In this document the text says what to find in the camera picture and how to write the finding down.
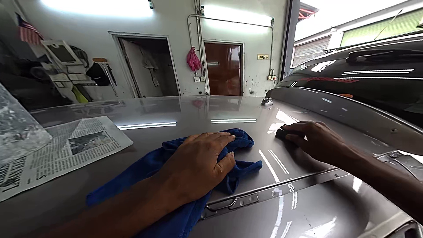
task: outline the hand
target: hand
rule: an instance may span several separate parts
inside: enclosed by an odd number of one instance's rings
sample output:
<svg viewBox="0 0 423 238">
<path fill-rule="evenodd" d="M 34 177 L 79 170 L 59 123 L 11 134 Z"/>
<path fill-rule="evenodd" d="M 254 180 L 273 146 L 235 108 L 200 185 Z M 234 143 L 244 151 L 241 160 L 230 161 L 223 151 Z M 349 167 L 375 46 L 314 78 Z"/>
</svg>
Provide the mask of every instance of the hand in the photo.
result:
<svg viewBox="0 0 423 238">
<path fill-rule="evenodd" d="M 289 126 L 285 125 L 283 128 L 305 133 L 307 140 L 292 134 L 286 135 L 286 139 L 294 142 L 318 161 L 342 168 L 362 155 L 360 151 L 347 145 L 342 137 L 323 122 L 300 121 Z"/>
<path fill-rule="evenodd" d="M 188 136 L 153 179 L 170 189 L 180 205 L 197 200 L 235 166 L 233 152 L 217 163 L 217 156 L 234 139 L 228 132 Z"/>
</svg>

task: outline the plastic sheet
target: plastic sheet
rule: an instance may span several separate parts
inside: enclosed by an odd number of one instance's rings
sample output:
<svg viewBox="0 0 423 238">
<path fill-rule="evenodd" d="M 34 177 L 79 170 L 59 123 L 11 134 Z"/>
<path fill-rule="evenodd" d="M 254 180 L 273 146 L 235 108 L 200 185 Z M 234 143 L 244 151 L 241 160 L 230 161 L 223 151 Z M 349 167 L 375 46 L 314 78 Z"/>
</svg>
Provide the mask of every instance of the plastic sheet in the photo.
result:
<svg viewBox="0 0 423 238">
<path fill-rule="evenodd" d="M 40 149 L 51 139 L 0 83 L 0 165 Z"/>
</svg>

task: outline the exit sign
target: exit sign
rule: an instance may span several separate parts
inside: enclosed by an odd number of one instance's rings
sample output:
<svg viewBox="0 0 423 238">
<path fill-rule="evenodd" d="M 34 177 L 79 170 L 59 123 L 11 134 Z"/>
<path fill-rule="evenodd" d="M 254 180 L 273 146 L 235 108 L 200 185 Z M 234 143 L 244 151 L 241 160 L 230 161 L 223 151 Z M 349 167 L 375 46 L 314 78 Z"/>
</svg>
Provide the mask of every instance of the exit sign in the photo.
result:
<svg viewBox="0 0 423 238">
<path fill-rule="evenodd" d="M 269 59 L 269 55 L 257 55 L 257 59 Z"/>
</svg>

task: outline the green roller shutter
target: green roller shutter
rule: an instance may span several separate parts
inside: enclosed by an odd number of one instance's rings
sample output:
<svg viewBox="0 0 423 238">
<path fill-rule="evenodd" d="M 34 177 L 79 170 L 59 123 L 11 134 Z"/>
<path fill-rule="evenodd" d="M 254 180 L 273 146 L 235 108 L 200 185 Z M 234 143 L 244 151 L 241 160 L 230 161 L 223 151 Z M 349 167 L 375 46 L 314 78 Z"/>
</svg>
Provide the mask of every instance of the green roller shutter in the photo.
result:
<svg viewBox="0 0 423 238">
<path fill-rule="evenodd" d="M 421 30 L 422 28 L 418 28 L 417 25 L 422 17 L 423 8 L 420 8 L 412 12 L 398 15 L 391 23 L 389 22 L 393 19 L 393 17 L 356 29 L 348 30 L 344 32 L 341 47 L 373 41 L 375 40 L 377 34 L 379 34 L 385 26 L 387 27 L 376 39 L 384 39 L 391 36 Z"/>
</svg>

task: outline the door frame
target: door frame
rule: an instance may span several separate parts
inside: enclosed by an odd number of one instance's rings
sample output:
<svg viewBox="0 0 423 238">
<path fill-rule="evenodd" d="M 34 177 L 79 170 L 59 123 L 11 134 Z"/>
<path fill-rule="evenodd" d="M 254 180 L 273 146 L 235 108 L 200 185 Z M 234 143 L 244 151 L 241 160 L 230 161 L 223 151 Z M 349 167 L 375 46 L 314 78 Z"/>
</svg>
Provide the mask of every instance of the door frame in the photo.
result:
<svg viewBox="0 0 423 238">
<path fill-rule="evenodd" d="M 206 90 L 210 93 L 210 83 L 209 83 L 209 72 L 207 71 L 207 55 L 206 55 L 206 47 L 205 43 L 213 43 L 213 44 L 231 44 L 231 45 L 239 45 L 241 46 L 241 96 L 244 95 L 244 45 L 245 42 L 237 42 L 237 41 L 225 41 L 225 40 L 216 40 L 216 39 L 203 39 L 203 60 L 204 60 L 204 72 L 206 76 Z"/>
<path fill-rule="evenodd" d="M 176 87 L 178 88 L 178 94 L 181 96 L 181 90 L 179 88 L 178 76 L 176 75 L 175 62 L 173 60 L 172 48 L 170 47 L 170 40 L 168 35 L 154 35 L 154 34 L 143 34 L 143 33 L 131 33 L 131 32 L 116 32 L 109 31 L 109 34 L 112 36 L 115 46 L 118 49 L 118 59 L 121 65 L 121 69 L 125 75 L 128 85 L 131 87 L 131 93 L 134 98 L 142 97 L 140 89 L 138 88 L 135 78 L 133 78 L 132 73 L 129 69 L 129 66 L 126 62 L 126 57 L 124 55 L 124 49 L 122 48 L 119 38 L 138 38 L 138 39 L 166 39 L 168 41 L 168 47 L 170 52 L 170 59 L 172 61 L 173 73 L 175 75 Z"/>
</svg>

